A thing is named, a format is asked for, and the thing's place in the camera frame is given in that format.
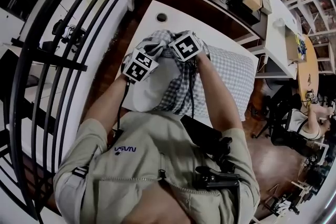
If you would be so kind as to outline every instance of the railing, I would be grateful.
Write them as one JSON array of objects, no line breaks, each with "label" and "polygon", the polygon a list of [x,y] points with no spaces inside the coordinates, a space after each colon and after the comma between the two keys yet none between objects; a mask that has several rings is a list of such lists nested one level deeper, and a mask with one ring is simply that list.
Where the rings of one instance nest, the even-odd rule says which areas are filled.
[{"label": "railing", "polygon": [[[58,46],[58,43],[60,42],[62,38],[62,34],[67,27],[67,25],[70,22],[70,19],[72,18],[73,14],[79,7],[82,0],[75,0],[73,5],[71,6],[70,10],[66,14],[65,18],[63,19],[63,22],[60,24],[60,26],[57,29],[57,32],[55,34],[54,40],[52,41],[51,51],[44,51],[39,48],[39,42],[40,39],[46,29],[46,26],[48,25],[51,17],[53,16],[56,8],[60,4],[62,0],[46,0],[41,7],[40,11],[38,12],[30,30],[26,37],[26,40],[24,42],[24,46],[22,48],[22,52],[20,54],[20,58],[16,67],[14,81],[13,81],[13,87],[12,87],[12,93],[10,98],[10,113],[9,113],[9,125],[10,125],[10,141],[11,141],[11,149],[10,149],[10,158],[11,162],[6,159],[6,162],[14,169],[17,182],[13,181],[15,185],[17,185],[21,192],[24,199],[23,203],[18,199],[2,182],[0,182],[0,187],[5,190],[5,192],[10,196],[10,198],[17,203],[21,209],[23,209],[25,212],[27,212],[30,216],[32,216],[34,219],[39,220],[39,222],[42,223],[42,219],[40,216],[40,212],[43,209],[43,207],[46,205],[47,200],[53,193],[53,185],[52,185],[52,178],[55,174],[55,170],[61,163],[62,159],[62,148],[64,143],[64,137],[65,137],[65,130],[66,125],[68,121],[69,111],[71,107],[72,98],[74,96],[77,82],[80,78],[80,75],[82,72],[85,72],[87,69],[87,66],[85,65],[86,60],[88,58],[88,55],[90,54],[90,50],[95,43],[95,40],[97,36],[99,35],[99,32],[104,24],[104,22],[107,20],[110,13],[113,11],[116,3],[118,0],[113,0],[112,3],[110,3],[110,0],[104,0],[102,5],[99,7],[99,10],[95,14],[93,20],[91,21],[89,27],[86,29],[86,32],[83,36],[81,35],[81,27],[83,23],[85,22],[86,18],[92,11],[92,8],[97,3],[98,0],[92,0],[88,7],[86,8],[85,12],[83,13],[82,17],[80,18],[79,22],[76,25],[76,28],[74,29],[70,40],[68,41],[66,45],[66,49],[64,51],[64,54],[62,57],[56,56],[55,51]],[[86,47],[86,51],[84,53],[84,56],[81,60],[81,62],[77,62],[79,55],[84,47],[84,44],[86,43],[89,34],[91,33],[95,23],[97,22],[99,16],[102,14],[103,10],[110,5],[108,8],[108,11],[104,15],[103,19],[101,20],[98,28],[96,29],[96,32],[93,34],[89,45]],[[79,44],[77,46],[77,51],[74,55],[74,57],[70,60],[68,59],[68,55],[71,51],[72,45],[77,42],[77,40],[80,40]],[[30,173],[32,173],[34,177],[34,183],[32,184],[30,181],[26,178],[27,165],[24,162],[24,158],[27,158],[27,156],[23,153],[22,150],[22,116],[24,114],[23,111],[23,102],[24,102],[24,94],[26,89],[26,83],[29,75],[30,67],[33,64],[33,61],[41,62],[44,64],[39,82],[38,82],[38,88],[36,92],[35,102],[34,102],[34,109],[33,109],[33,116],[32,116],[32,127],[31,127],[31,167]],[[50,66],[56,66],[57,71],[55,74],[55,78],[53,81],[53,85],[51,87],[51,92],[49,96],[48,106],[46,110],[46,115],[44,119],[44,133],[43,133],[43,165],[40,166],[37,163],[36,158],[36,135],[37,135],[37,126],[38,124],[38,110],[40,107],[40,101],[42,98],[43,88],[45,85],[47,73]],[[66,76],[65,84],[63,86],[60,101],[58,104],[58,110],[56,114],[55,122],[50,123],[51,118],[51,110],[54,105],[55,100],[55,94],[57,91],[57,86],[60,80],[60,76],[62,73],[62,70],[64,68],[68,69],[68,73]],[[66,110],[64,114],[64,117],[62,118],[62,126],[60,126],[61,122],[61,115],[62,115],[62,109],[65,105],[65,97],[66,93],[70,84],[70,79],[72,76],[72,73],[74,70],[77,70],[77,74],[74,80],[74,83],[72,84],[72,88],[70,91],[70,97],[68,99],[68,103],[66,104]],[[48,170],[47,166],[47,154],[48,154],[48,133],[52,134],[52,147],[51,147],[51,171]],[[58,151],[58,157],[57,155],[57,141],[59,138],[59,151]]]}]

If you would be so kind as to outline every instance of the shirt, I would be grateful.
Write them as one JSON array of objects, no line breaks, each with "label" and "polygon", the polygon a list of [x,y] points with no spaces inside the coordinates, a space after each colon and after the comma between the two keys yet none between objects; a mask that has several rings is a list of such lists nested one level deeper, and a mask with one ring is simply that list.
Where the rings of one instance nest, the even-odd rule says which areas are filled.
[{"label": "shirt", "polygon": [[[107,134],[93,119],[78,130],[78,138],[54,177],[57,206],[68,223],[121,223],[140,201],[142,190],[165,181],[174,198],[196,223],[246,223],[259,204],[259,187],[252,170],[245,133],[231,129],[228,160],[243,179],[236,193],[228,189],[196,190],[195,168],[219,167],[191,141],[180,122],[169,113],[129,112],[121,119],[123,134],[108,150]],[[86,170],[82,176],[72,173]]]},{"label": "shirt", "polygon": [[[297,109],[293,109],[292,111],[292,117],[290,119],[289,122],[289,127],[288,127],[288,131],[290,132],[297,132],[299,130],[299,127],[301,126],[301,124],[307,120],[308,117],[306,115],[304,115],[301,111],[297,110]],[[321,131],[320,128],[317,132],[315,133],[307,133],[304,128],[302,127],[299,134],[303,135],[304,137],[306,137],[307,139],[310,140],[317,140],[319,138],[321,138]]]}]

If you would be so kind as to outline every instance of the plaid cloth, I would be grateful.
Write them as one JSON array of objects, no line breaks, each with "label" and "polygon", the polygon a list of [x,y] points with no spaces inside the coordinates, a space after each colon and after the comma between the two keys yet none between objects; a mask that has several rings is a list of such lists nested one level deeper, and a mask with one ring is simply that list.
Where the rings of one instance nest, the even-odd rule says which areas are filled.
[{"label": "plaid cloth", "polygon": [[[205,95],[201,78],[195,72],[192,62],[180,62],[171,52],[168,44],[185,34],[172,33],[169,30],[158,30],[145,38],[137,48],[151,56],[154,60],[158,57],[172,58],[181,72],[178,78],[170,82],[160,104],[156,110],[171,111],[178,115],[191,115],[192,103],[190,95],[190,77],[192,78],[192,89],[194,97],[194,115],[208,118]],[[231,51],[208,46],[202,40],[203,50],[209,55],[218,74],[224,81],[228,90],[232,94],[242,121],[245,120],[245,111],[250,95],[254,88],[254,64],[253,61],[243,55]]]}]

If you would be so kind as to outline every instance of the man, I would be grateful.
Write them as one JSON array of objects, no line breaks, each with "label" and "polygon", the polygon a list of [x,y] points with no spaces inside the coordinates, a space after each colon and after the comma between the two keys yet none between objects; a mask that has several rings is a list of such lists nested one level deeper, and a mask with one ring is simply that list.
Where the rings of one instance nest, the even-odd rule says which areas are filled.
[{"label": "man", "polygon": [[333,108],[324,108],[318,104],[311,104],[309,106],[308,116],[304,115],[299,109],[293,109],[288,130],[299,131],[299,134],[309,140],[320,139],[330,130],[331,122],[327,119],[319,124],[319,118],[332,115],[334,115]]},{"label": "man", "polygon": [[57,206],[68,223],[249,223],[259,204],[236,103],[207,56],[196,56],[209,118],[233,139],[228,160],[242,178],[238,191],[199,190],[195,168],[218,165],[192,143],[180,116],[128,112],[109,149],[127,83],[121,75],[93,104],[54,178]]}]

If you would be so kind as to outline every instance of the white shirt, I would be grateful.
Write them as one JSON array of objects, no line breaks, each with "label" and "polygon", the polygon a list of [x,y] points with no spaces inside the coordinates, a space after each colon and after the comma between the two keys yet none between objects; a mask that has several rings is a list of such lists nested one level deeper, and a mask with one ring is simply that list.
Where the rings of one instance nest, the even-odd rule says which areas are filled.
[{"label": "white shirt", "polygon": [[[292,111],[292,117],[290,119],[290,123],[289,123],[289,127],[288,127],[288,131],[290,132],[297,132],[299,130],[300,125],[307,119],[308,117],[306,115],[304,115],[301,111],[297,110],[297,109],[293,109]],[[321,138],[321,130],[319,128],[318,132],[316,133],[307,133],[304,131],[303,127],[301,128],[299,134],[303,135],[305,138],[310,139],[310,140],[317,140],[319,138]]]}]

